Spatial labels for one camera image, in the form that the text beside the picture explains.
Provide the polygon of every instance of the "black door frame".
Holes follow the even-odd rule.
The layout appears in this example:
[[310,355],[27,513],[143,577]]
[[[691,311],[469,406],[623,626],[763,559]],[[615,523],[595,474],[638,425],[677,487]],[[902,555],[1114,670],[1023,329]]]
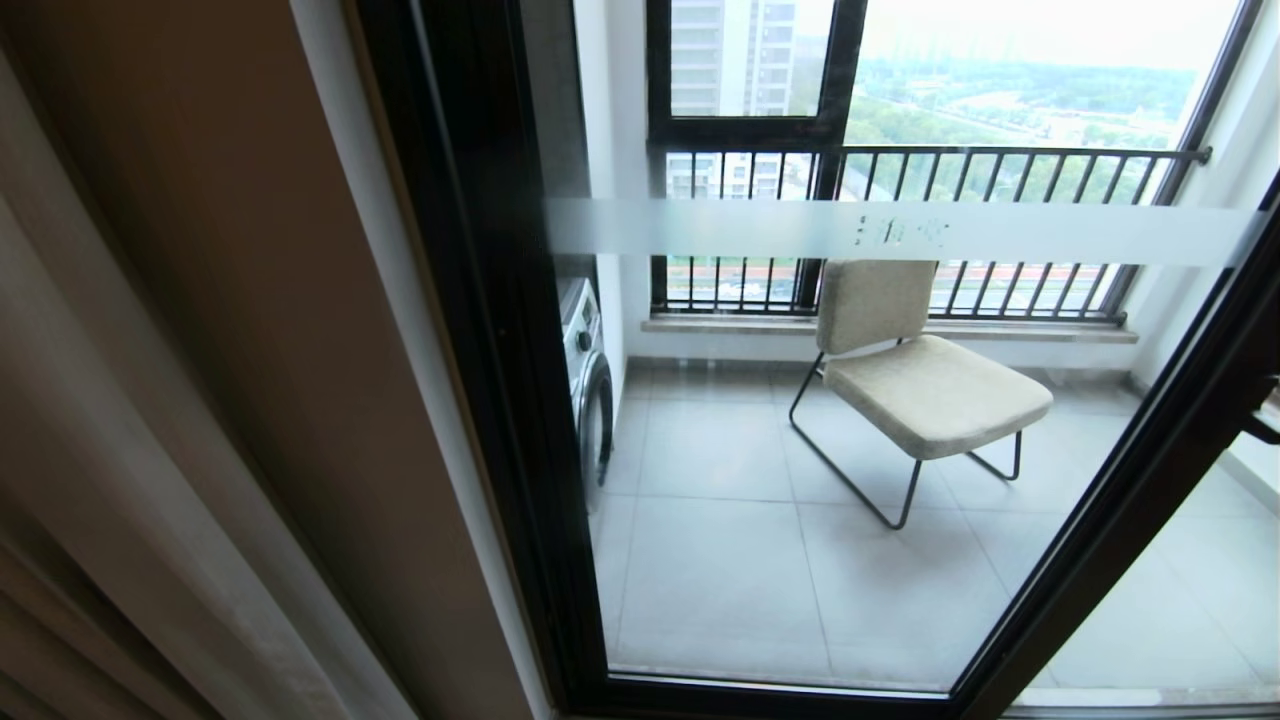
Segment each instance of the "black door frame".
[[1143,402],[1142,432],[1134,425],[1125,432],[1087,491],[1089,500],[1038,565],[1038,582],[1023,588],[1001,620],[1002,632],[950,698],[611,676],[563,392],[567,373],[518,5],[356,0],[355,6],[527,620],[553,702],[564,712],[995,717],[1257,407],[1257,383],[1242,380],[1266,352],[1243,352],[1242,342],[1260,320],[1257,299],[1274,297],[1280,281],[1280,223],[1270,205],[1258,242],[1238,272],[1222,274],[1217,302],[1201,313],[1198,331]]

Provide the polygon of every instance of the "high-rise building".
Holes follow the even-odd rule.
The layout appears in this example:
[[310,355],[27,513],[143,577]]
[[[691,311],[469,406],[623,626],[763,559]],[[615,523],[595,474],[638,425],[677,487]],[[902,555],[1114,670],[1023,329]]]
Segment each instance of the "high-rise building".
[[[796,0],[672,0],[671,113],[786,115],[795,68]],[[668,197],[746,197],[750,155],[671,154]],[[758,159],[755,193],[773,193],[778,161]]]

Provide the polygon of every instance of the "chair backrest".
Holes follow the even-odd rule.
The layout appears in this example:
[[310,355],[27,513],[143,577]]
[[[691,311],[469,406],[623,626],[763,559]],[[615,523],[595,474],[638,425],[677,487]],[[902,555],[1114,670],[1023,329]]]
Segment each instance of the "chair backrest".
[[915,337],[929,316],[933,260],[827,260],[818,350],[832,355]]

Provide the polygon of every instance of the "chair seat cushion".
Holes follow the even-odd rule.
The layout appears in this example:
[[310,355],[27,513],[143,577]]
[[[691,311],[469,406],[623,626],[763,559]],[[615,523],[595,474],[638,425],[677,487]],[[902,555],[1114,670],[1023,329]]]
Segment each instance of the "chair seat cushion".
[[916,460],[982,447],[1053,404],[1027,375],[933,336],[831,360],[823,382]]

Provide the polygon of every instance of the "black balcony railing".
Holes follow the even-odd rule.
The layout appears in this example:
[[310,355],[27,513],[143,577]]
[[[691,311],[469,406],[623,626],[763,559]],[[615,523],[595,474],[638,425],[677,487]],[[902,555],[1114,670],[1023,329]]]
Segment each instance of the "black balcony railing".
[[[667,197],[852,202],[1169,204],[1207,151],[859,145],[813,152],[668,152]],[[817,177],[835,163],[826,191]],[[655,258],[655,313],[813,315],[822,261]],[[1083,263],[940,263],[931,316],[1120,322],[1135,268]]]

